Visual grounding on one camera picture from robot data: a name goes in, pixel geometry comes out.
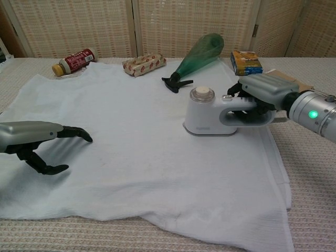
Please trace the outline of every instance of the plastic bottle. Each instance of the plastic bottle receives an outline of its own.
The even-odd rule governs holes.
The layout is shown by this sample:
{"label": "plastic bottle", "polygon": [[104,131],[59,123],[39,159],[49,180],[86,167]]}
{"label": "plastic bottle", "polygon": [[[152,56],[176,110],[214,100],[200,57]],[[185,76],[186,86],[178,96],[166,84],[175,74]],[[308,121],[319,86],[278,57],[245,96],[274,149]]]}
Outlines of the plastic bottle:
{"label": "plastic bottle", "polygon": [[90,62],[96,61],[98,55],[93,48],[86,48],[80,52],[69,55],[61,59],[58,64],[53,65],[52,70],[57,77],[71,74],[82,67],[87,66]]}
{"label": "plastic bottle", "polygon": [[166,87],[178,93],[180,87],[193,83],[192,80],[180,79],[216,60],[223,47],[224,40],[219,34],[211,33],[201,37],[170,78],[162,78]]}

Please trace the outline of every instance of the woven folding screen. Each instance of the woven folding screen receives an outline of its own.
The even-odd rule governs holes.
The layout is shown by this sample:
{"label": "woven folding screen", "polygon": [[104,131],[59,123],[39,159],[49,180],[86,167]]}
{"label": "woven folding screen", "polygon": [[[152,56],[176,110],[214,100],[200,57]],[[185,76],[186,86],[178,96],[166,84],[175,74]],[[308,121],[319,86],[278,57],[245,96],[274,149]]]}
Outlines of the woven folding screen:
{"label": "woven folding screen", "polygon": [[336,57],[335,0],[308,2],[287,56]]}
{"label": "woven folding screen", "polygon": [[132,56],[125,0],[9,2],[34,57],[61,58],[86,47],[100,57]]}
{"label": "woven folding screen", "polygon": [[224,38],[222,56],[244,48],[254,5],[252,0],[139,0],[143,53],[184,57],[208,33]]}
{"label": "woven folding screen", "polygon": [[303,0],[267,0],[260,6],[258,33],[252,49],[260,57],[284,57]]}

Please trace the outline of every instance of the white cloth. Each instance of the white cloth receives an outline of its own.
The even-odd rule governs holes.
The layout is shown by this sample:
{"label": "white cloth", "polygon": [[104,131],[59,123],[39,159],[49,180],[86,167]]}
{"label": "white cloth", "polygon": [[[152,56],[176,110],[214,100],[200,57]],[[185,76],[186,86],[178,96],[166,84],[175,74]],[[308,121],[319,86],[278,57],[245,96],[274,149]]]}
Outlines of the white cloth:
{"label": "white cloth", "polygon": [[41,120],[82,127],[80,138],[55,139],[36,151],[40,175],[15,155],[0,155],[0,217],[41,219],[78,215],[99,220],[141,216],[174,233],[251,251],[294,251],[286,206],[286,171],[267,127],[230,137],[197,137],[182,127],[189,92],[209,86],[219,96],[235,77],[220,61],[167,89],[180,62],[142,77],[120,65],[91,63],[79,77],[35,76],[1,122]]}

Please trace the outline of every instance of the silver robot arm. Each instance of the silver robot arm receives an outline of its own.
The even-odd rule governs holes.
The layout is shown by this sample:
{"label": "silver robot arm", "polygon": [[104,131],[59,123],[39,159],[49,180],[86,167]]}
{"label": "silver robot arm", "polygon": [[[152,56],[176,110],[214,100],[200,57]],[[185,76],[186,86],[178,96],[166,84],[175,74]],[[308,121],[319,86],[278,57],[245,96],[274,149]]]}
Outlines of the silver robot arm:
{"label": "silver robot arm", "polygon": [[228,90],[228,95],[237,93],[239,97],[254,97],[258,104],[240,116],[253,118],[269,110],[285,110],[292,121],[336,143],[335,96],[315,90],[299,92],[297,84],[266,74],[240,77]]}
{"label": "silver robot arm", "polygon": [[0,153],[17,154],[20,160],[26,161],[37,172],[54,175],[69,166],[47,165],[33,150],[49,140],[72,137],[81,137],[88,142],[93,141],[89,133],[82,128],[40,121],[4,122],[0,123]]}

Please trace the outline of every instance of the beige table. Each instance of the beige table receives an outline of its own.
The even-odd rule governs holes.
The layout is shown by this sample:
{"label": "beige table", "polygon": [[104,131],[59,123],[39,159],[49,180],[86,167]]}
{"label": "beige table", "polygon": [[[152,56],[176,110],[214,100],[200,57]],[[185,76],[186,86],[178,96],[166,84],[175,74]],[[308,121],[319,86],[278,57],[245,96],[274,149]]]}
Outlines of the beige table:
{"label": "beige table", "polygon": [[[101,59],[108,64],[122,59]],[[316,89],[336,94],[335,58],[262,58]],[[35,74],[53,78],[57,59],[14,59],[0,73],[0,111]],[[290,178],[290,229],[296,251],[336,251],[336,144],[293,123],[270,126]],[[0,250],[240,251],[162,231],[141,218],[99,222],[80,217],[0,219]]]}

